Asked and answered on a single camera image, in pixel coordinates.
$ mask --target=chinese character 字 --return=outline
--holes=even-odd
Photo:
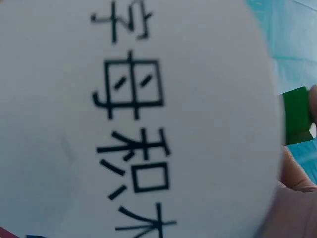
[[[134,119],[140,119],[140,108],[162,107],[163,90],[160,76],[159,62],[157,59],[134,59],[132,51],[128,52],[126,59],[112,59],[105,60],[105,87],[106,87],[106,101],[101,102],[97,91],[93,93],[93,102],[96,107],[107,109],[108,119],[113,119],[113,109],[133,109]],[[122,75],[118,79],[110,80],[110,69],[115,65],[127,65],[129,68],[129,75]],[[140,83],[136,82],[136,66],[146,66],[153,68],[154,72],[147,74]],[[116,93],[120,88],[130,81],[131,86],[131,100],[129,101],[113,101],[112,94]],[[158,98],[154,100],[139,100],[138,90],[142,90],[150,83],[155,83],[157,88]]]
[[[154,219],[149,219],[149,218],[145,218],[145,217],[141,217],[139,215],[136,215],[136,214],[128,211],[124,207],[119,207],[119,212],[121,212],[122,214],[124,214],[128,217],[131,217],[135,220],[141,221],[141,222],[147,222],[148,225],[130,226],[130,227],[116,227],[115,230],[116,231],[133,231],[133,230],[143,229],[139,234],[137,234],[133,238],[141,238],[141,237],[145,236],[146,234],[157,230],[158,238],[163,238],[163,227],[177,225],[177,222],[176,221],[163,222],[161,203],[156,203],[156,210],[157,210],[157,218],[156,218],[156,220],[154,220]]]
[[[144,0],[134,0],[129,4],[128,7],[128,20],[124,19],[122,16],[117,16],[116,14],[116,2],[113,0],[111,2],[111,14],[109,17],[97,17],[94,13],[91,15],[92,23],[111,23],[111,31],[112,31],[112,43],[117,43],[117,25],[121,23],[123,27],[125,27],[128,31],[134,32],[136,28],[135,18],[134,18],[134,6],[138,5],[141,11],[142,18],[142,26],[143,32],[137,36],[138,40],[144,40],[149,38],[149,27],[148,27],[148,19],[152,17],[153,13],[147,13],[145,10]]]
[[[127,151],[128,153],[123,156],[123,160],[128,162],[131,160],[132,157],[135,155],[136,150],[142,150],[143,152],[143,159],[144,161],[149,160],[149,149],[150,148],[163,148],[165,155],[170,155],[169,147],[167,146],[166,139],[164,136],[163,129],[158,130],[160,135],[160,141],[156,142],[148,142],[147,141],[147,134],[145,128],[141,129],[141,140],[135,141],[125,136],[119,134],[118,132],[114,131],[112,133],[112,137],[123,142],[123,145],[120,146],[112,146],[112,147],[97,147],[97,153],[110,153],[110,152],[119,152],[119,151]],[[124,176],[125,170],[122,170],[114,165],[110,164],[108,161],[102,159],[100,160],[100,164],[111,170],[112,172]],[[163,184],[153,185],[149,187],[142,187],[139,185],[138,180],[138,173],[142,170],[153,170],[153,169],[160,169],[163,174]],[[141,165],[132,165],[131,166],[131,175],[132,175],[132,182],[133,182],[133,190],[135,193],[143,193],[143,192],[151,192],[151,191],[160,191],[160,190],[169,190],[169,176],[168,176],[168,164],[167,162],[158,162],[158,163],[146,163]],[[112,192],[108,198],[110,200],[116,199],[121,193],[123,193],[127,189],[126,185],[120,186],[114,192]]]

